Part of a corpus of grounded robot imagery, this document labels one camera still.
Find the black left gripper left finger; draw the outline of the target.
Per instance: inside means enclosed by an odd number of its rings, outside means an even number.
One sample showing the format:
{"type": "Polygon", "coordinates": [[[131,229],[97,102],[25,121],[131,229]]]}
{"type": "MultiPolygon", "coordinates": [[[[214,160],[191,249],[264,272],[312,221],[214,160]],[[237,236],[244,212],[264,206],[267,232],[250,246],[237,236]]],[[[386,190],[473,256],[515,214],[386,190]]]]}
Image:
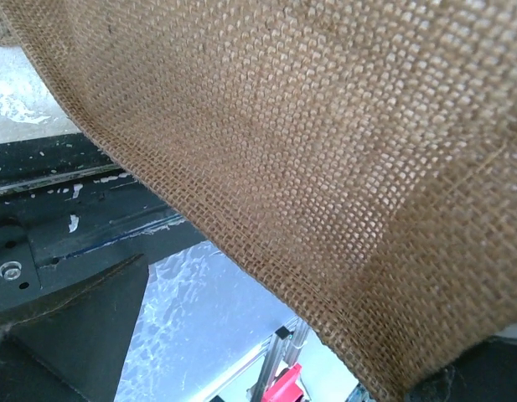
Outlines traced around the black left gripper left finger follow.
{"type": "Polygon", "coordinates": [[[135,255],[0,312],[0,401],[112,401],[148,282],[135,255]]]}

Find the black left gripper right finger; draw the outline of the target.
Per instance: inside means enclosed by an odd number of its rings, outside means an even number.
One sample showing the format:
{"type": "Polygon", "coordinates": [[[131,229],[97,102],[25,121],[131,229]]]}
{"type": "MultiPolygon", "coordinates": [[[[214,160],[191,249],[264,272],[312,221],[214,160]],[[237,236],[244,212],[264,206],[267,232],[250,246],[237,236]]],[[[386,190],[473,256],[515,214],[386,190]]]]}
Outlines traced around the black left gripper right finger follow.
{"type": "Polygon", "coordinates": [[[406,401],[517,401],[517,324],[415,385],[406,401]]]}

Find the brown burlap canvas bag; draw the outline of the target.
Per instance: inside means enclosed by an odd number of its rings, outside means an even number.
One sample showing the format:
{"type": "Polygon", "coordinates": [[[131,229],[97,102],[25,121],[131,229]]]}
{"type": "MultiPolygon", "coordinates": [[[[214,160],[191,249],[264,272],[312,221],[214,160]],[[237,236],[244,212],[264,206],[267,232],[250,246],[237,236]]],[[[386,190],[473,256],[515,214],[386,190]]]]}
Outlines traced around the brown burlap canvas bag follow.
{"type": "Polygon", "coordinates": [[[0,1],[71,120],[379,401],[517,323],[517,1],[0,1]]]}

